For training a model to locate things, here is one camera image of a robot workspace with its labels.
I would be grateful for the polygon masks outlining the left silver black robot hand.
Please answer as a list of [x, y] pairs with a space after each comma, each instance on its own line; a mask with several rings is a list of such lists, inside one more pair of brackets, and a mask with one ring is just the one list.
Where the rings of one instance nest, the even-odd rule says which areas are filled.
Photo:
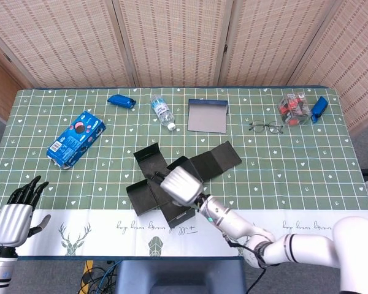
[[40, 233], [50, 222], [46, 215], [32, 227], [31, 221], [37, 203], [48, 182], [39, 184], [41, 176], [14, 190], [7, 203], [0, 209], [0, 247], [20, 247], [33, 235]]

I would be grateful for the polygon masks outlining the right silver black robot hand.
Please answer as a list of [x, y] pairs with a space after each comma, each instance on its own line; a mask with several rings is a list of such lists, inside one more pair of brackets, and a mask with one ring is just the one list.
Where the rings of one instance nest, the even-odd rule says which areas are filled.
[[170, 195], [178, 206], [192, 206], [202, 194], [203, 183], [183, 167], [175, 167], [168, 175], [156, 171], [150, 178]]

